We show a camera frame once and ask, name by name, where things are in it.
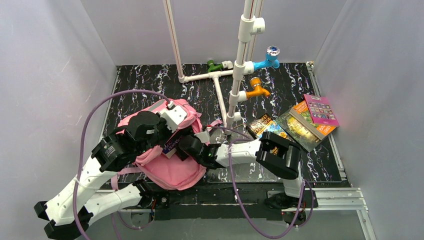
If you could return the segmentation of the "pink student backpack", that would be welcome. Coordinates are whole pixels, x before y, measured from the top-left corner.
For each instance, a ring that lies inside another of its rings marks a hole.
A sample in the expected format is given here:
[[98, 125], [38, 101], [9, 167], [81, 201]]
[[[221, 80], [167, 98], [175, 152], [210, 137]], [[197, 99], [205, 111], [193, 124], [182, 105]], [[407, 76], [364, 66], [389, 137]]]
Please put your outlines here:
[[[185, 99], [174, 99], [176, 105], [181, 106], [187, 112], [186, 119], [178, 126], [177, 132], [169, 141], [178, 140], [177, 133], [187, 127], [192, 127], [195, 134], [203, 130], [200, 117], [197, 112]], [[176, 153], [167, 158], [162, 154], [163, 147], [155, 146], [145, 153], [136, 157], [131, 167], [126, 167], [111, 179], [114, 190], [118, 188], [118, 178], [125, 174], [144, 173], [155, 184], [165, 190], [185, 190], [194, 186], [205, 175], [207, 168], [200, 165], [189, 156], [181, 161]]]

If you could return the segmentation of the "blue 91-storey treehouse book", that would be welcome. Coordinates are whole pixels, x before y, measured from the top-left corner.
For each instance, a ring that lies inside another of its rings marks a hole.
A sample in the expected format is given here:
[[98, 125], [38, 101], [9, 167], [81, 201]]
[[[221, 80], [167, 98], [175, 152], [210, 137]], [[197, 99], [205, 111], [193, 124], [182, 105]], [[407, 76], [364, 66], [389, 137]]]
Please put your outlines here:
[[170, 159], [177, 152], [179, 142], [179, 139], [168, 141], [163, 147], [162, 154]]

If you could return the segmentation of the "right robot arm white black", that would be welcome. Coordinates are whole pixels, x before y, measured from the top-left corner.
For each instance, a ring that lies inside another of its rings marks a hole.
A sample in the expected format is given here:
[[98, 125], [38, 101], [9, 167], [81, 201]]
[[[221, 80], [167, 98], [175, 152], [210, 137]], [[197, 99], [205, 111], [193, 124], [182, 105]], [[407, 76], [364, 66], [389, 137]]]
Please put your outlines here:
[[274, 197], [273, 207], [290, 208], [303, 196], [301, 174], [302, 148], [271, 131], [259, 139], [242, 139], [233, 144], [206, 144], [197, 134], [182, 136], [176, 153], [184, 160], [191, 157], [208, 169], [231, 168], [234, 165], [258, 163], [282, 179], [284, 192]]

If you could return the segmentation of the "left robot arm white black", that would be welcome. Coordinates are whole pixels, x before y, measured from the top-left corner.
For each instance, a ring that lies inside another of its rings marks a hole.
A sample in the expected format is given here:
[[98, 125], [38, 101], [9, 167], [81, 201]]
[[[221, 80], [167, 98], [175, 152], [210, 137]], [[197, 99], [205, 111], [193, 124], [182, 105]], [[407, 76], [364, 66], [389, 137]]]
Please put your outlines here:
[[74, 240], [97, 220], [123, 208], [152, 201], [152, 189], [144, 180], [94, 198], [101, 186], [154, 147], [164, 147], [186, 119], [180, 106], [158, 113], [140, 111], [126, 125], [102, 138], [75, 178], [54, 198], [34, 206], [37, 216], [48, 223], [49, 239]]

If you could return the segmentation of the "dark treehouse book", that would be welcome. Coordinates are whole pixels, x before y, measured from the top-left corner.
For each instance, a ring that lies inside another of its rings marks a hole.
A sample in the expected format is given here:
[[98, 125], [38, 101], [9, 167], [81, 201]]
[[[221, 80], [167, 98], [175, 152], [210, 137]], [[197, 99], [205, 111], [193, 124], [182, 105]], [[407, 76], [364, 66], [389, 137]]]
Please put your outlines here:
[[267, 113], [247, 123], [245, 128], [254, 139], [260, 139], [264, 132], [272, 132], [289, 141], [294, 141], [289, 134]]

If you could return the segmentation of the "green pipe valve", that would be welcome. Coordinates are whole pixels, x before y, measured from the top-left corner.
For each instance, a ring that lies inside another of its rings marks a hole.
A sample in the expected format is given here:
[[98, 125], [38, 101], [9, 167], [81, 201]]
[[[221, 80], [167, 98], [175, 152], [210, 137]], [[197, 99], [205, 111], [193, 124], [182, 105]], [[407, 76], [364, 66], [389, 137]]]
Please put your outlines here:
[[206, 64], [208, 73], [221, 71], [224, 68], [222, 63], [216, 64], [213, 59], [209, 59]]

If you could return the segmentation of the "orange tap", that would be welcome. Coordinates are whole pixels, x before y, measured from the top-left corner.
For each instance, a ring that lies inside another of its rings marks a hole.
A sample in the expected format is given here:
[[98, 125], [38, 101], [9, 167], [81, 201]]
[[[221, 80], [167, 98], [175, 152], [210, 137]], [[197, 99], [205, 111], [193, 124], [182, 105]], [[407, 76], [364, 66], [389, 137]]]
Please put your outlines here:
[[247, 99], [258, 96], [265, 96], [266, 98], [268, 98], [271, 95], [271, 93], [267, 89], [262, 87], [262, 81], [259, 77], [252, 78], [249, 83], [252, 87], [252, 91], [247, 91], [245, 93]]

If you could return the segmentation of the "green cover book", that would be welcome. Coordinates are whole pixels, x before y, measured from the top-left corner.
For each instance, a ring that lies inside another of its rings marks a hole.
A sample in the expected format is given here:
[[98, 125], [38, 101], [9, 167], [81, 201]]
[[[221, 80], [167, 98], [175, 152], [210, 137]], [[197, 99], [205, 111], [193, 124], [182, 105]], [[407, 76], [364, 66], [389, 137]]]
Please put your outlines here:
[[308, 153], [316, 148], [321, 142], [317, 136], [295, 117], [289, 114], [288, 111], [276, 118], [275, 122]]

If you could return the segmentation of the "orange cover book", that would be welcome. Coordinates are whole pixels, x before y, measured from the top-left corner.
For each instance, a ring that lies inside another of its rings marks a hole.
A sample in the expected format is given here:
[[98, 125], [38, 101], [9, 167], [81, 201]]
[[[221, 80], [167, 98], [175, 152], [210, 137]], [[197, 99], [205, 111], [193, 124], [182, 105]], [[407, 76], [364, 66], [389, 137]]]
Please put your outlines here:
[[289, 114], [300, 122], [307, 130], [315, 135], [320, 141], [324, 140], [337, 126], [328, 124], [315, 123], [313, 117], [321, 117], [321, 112], [311, 112], [309, 104], [304, 100], [293, 106], [289, 110]]

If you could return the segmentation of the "blue tap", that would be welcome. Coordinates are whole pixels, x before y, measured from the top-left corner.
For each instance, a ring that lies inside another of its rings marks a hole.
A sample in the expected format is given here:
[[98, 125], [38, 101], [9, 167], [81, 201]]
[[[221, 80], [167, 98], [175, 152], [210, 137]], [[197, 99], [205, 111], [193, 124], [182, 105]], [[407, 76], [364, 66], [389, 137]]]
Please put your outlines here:
[[277, 46], [269, 46], [266, 49], [265, 60], [253, 63], [254, 71], [270, 67], [278, 69], [280, 67], [280, 62], [278, 60], [280, 51], [281, 50]]

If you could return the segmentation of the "pink small book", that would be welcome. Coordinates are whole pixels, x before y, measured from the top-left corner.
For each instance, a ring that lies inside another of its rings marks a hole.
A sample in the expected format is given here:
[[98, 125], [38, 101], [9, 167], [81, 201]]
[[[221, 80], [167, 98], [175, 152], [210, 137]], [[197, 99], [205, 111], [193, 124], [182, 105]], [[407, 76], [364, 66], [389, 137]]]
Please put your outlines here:
[[318, 125], [339, 127], [340, 124], [326, 97], [304, 94], [312, 122]]

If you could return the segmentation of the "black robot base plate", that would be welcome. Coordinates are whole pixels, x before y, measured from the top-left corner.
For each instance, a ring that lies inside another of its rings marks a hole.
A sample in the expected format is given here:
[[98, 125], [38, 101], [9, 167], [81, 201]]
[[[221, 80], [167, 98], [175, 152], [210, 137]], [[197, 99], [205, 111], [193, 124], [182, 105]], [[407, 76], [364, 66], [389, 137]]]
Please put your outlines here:
[[157, 221], [182, 219], [241, 219], [241, 199], [250, 218], [280, 221], [282, 210], [294, 212], [298, 199], [284, 196], [281, 182], [274, 183], [197, 183], [185, 190], [165, 190], [153, 182], [154, 218]]

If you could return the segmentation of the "white PVC pipe frame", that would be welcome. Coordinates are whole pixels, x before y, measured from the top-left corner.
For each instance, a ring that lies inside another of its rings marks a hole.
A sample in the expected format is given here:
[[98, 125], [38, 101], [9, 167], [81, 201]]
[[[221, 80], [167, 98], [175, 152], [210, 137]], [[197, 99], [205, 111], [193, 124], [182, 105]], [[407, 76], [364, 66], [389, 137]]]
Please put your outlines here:
[[[163, 5], [164, 5], [164, 12], [165, 12], [165, 19], [167, 21], [170, 39], [171, 39], [171, 46], [172, 46], [173, 54], [175, 57], [179, 82], [188, 83], [188, 82], [201, 80], [201, 79], [212, 79], [214, 82], [215, 91], [219, 101], [219, 107], [221, 110], [222, 120], [225, 122], [224, 126], [231, 129], [233, 127], [233, 123], [240, 119], [239, 118], [240, 114], [236, 112], [236, 107], [239, 102], [239, 96], [240, 96], [239, 92], [240, 92], [241, 81], [243, 76], [247, 74], [245, 72], [245, 69], [246, 69], [245, 58], [248, 52], [248, 43], [251, 41], [251, 38], [253, 35], [263, 33], [265, 28], [264, 19], [261, 17], [259, 18], [255, 17], [257, 2], [255, 0], [246, 0], [244, 2], [243, 14], [240, 17], [240, 23], [239, 23], [239, 29], [238, 29], [237, 54], [236, 54], [235, 61], [229, 64], [231, 66], [231, 69], [227, 71], [221, 71], [221, 72], [218, 72], [218, 71], [210, 72], [208, 74], [196, 75], [192, 77], [185, 76], [183, 72], [171, 2], [169, 0], [164, 0]], [[227, 112], [225, 112], [226, 108], [224, 104], [221, 87], [219, 84], [219, 78], [221, 76], [228, 76], [230, 73], [232, 73], [233, 82], [232, 82], [231, 92], [229, 94], [229, 99], [228, 99], [229, 107], [227, 109]]]

